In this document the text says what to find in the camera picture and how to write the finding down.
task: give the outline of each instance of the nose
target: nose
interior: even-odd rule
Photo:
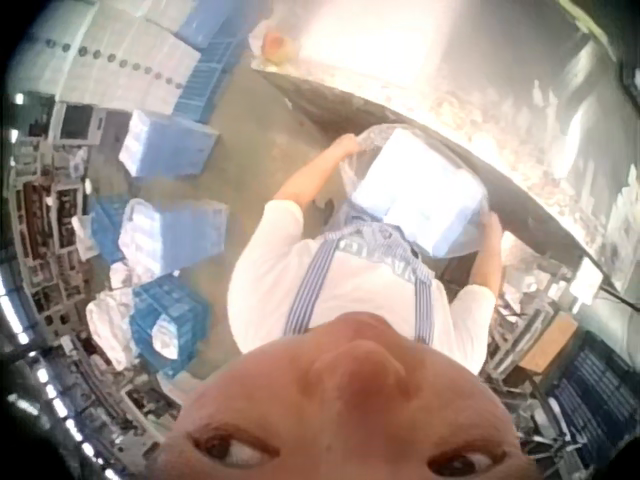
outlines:
[[[408,393],[404,367],[368,340],[351,342],[320,357],[311,368],[319,394],[344,413],[401,402]]]
[[[391,432],[409,401],[409,386],[405,368],[384,348],[354,341],[320,357],[310,377],[321,418],[316,439],[327,466],[397,456]]]

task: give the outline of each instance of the blue plastic crate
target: blue plastic crate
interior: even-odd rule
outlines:
[[[89,198],[91,235],[100,250],[100,255],[109,265],[124,260],[118,247],[125,208],[131,200],[127,195],[109,195]]]
[[[208,123],[235,68],[248,48],[247,35],[264,16],[268,2],[235,2],[187,80],[174,108],[174,115]]]
[[[160,277],[133,290],[134,311],[129,322],[140,354],[169,378],[183,371],[197,354],[209,328],[209,305],[173,275]],[[161,316],[178,332],[178,358],[169,359],[153,348],[153,327]]]
[[[604,341],[587,332],[547,395],[555,398],[569,429],[584,436],[577,450],[585,466],[603,466],[635,433],[640,373]]]
[[[220,26],[243,0],[197,0],[176,36],[196,50],[206,48]]]

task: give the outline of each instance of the cardboard box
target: cardboard box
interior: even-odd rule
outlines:
[[[578,324],[569,313],[560,312],[520,361],[520,366],[536,373],[543,373],[563,347],[569,343]]]

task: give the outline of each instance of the concrete floor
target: concrete floor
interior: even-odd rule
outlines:
[[[329,144],[284,97],[259,74],[241,63],[218,104],[210,125],[221,137],[205,170],[197,177],[157,179],[133,184],[117,152],[126,135],[127,116],[107,122],[99,152],[90,161],[89,177],[99,194],[130,191],[151,202],[213,199],[230,207],[225,253],[184,269],[181,278],[212,306],[209,337],[188,371],[206,378],[239,351],[227,320],[227,288],[233,267],[262,215],[264,204],[298,167]],[[342,197],[338,173],[320,199]],[[305,235],[321,227],[321,214],[307,214]]]

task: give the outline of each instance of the worker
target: worker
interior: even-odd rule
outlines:
[[[359,148],[339,138],[266,205],[228,294],[244,355],[185,405],[152,477],[538,478],[476,376],[500,286],[497,216],[451,306],[402,232],[365,212],[302,239],[305,208]]]

